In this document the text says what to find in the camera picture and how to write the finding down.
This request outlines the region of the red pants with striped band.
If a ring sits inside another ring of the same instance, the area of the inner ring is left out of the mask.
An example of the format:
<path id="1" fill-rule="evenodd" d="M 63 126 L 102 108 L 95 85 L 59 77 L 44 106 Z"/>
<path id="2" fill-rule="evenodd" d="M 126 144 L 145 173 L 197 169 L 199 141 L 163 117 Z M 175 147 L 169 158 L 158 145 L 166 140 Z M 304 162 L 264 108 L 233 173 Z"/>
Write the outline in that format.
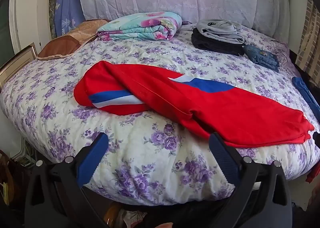
<path id="1" fill-rule="evenodd" d="M 297 109 L 231 86 L 143 64 L 100 61 L 76 84 L 82 106 L 116 115 L 153 110 L 203 139 L 235 148 L 304 143 L 313 125 Z"/>

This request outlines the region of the blue garment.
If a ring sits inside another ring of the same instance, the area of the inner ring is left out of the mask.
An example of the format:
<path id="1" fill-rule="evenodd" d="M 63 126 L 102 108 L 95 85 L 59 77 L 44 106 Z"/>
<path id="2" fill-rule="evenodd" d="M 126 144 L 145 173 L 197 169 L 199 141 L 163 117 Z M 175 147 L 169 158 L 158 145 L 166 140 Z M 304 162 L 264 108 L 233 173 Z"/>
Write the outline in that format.
<path id="1" fill-rule="evenodd" d="M 313 114 L 315 115 L 317 121 L 320 120 L 320 107 L 313 95 L 311 94 L 310 90 L 308 89 L 307 85 L 303 81 L 301 77 L 293 77 L 292 78 L 293 85 L 298 89 L 304 100 L 309 105 L 310 109 L 312 110 Z"/>

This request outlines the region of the folded blue denim jeans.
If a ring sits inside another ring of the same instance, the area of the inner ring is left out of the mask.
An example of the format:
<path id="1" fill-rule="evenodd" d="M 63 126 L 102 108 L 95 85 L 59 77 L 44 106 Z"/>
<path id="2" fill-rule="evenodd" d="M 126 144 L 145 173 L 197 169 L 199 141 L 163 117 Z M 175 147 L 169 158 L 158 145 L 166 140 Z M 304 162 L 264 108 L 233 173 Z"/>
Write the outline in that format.
<path id="1" fill-rule="evenodd" d="M 254 47 L 253 45 L 245 45 L 244 52 L 253 63 L 272 71 L 279 71 L 279 62 L 276 55 Z"/>

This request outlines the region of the brown beige pillow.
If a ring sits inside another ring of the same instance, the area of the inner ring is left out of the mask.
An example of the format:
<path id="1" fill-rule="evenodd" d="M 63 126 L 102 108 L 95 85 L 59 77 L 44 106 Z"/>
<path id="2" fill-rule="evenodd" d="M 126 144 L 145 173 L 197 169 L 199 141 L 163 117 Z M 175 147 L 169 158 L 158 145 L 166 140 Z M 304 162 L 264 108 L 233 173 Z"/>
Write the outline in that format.
<path id="1" fill-rule="evenodd" d="M 79 48 L 97 38 L 97 30 L 107 24 L 109 20 L 94 19 L 84 21 L 67 34 L 51 40 L 38 54 L 37 59 L 42 61 L 67 58 Z"/>

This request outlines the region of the folded black pants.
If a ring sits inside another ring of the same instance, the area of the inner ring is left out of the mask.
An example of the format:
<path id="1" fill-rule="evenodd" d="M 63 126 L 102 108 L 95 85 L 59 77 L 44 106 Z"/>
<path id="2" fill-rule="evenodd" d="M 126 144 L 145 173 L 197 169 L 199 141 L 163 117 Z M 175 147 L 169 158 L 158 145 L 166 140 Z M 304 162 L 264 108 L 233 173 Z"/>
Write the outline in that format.
<path id="1" fill-rule="evenodd" d="M 243 44 L 232 44 L 205 37 L 196 28 L 193 29 L 193 33 L 191 34 L 191 42 L 195 48 L 201 50 L 235 56 L 243 56 L 245 54 Z"/>

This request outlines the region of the checkered beige curtain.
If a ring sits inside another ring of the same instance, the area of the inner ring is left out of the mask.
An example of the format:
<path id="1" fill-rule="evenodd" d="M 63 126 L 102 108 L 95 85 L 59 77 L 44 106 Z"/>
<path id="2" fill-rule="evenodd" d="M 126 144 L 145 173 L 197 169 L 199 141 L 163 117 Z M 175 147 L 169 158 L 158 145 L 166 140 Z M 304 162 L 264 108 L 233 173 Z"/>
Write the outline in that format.
<path id="1" fill-rule="evenodd" d="M 307 1 L 305 22 L 295 64 L 307 73 L 313 84 L 319 86 L 320 47 L 319 47 L 320 14 L 313 0 Z"/>

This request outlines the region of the folded grey pants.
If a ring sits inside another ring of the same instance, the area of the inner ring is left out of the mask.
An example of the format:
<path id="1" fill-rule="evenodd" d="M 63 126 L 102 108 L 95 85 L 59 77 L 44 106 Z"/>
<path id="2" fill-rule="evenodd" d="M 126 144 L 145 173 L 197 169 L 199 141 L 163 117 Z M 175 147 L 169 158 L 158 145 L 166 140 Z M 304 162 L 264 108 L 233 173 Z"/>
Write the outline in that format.
<path id="1" fill-rule="evenodd" d="M 198 21 L 196 28 L 204 37 L 216 41 L 244 44 L 245 39 L 241 35 L 241 24 L 223 19 L 202 19 Z"/>

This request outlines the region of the folded floral teal blanket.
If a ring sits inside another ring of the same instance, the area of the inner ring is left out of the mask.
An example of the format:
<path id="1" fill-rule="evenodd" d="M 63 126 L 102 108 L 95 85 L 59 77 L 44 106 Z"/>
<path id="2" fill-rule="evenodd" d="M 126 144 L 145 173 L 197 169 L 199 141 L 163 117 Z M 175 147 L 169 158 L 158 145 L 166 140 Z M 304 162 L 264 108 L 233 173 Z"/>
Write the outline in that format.
<path id="1" fill-rule="evenodd" d="M 173 12 L 135 13 L 114 19 L 97 30 L 103 41 L 140 39 L 170 40 L 182 26 L 182 19 Z"/>

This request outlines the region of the wooden picture frame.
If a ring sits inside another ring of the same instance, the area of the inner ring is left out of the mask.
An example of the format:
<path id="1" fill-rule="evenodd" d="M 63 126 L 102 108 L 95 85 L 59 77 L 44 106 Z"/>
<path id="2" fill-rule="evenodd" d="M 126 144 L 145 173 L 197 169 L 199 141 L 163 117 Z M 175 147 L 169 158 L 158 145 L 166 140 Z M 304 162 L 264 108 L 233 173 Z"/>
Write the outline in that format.
<path id="1" fill-rule="evenodd" d="M 31 43 L 8 60 L 1 67 L 0 71 L 1 89 L 20 69 L 35 60 L 36 56 L 37 51 L 35 45 L 34 43 Z"/>

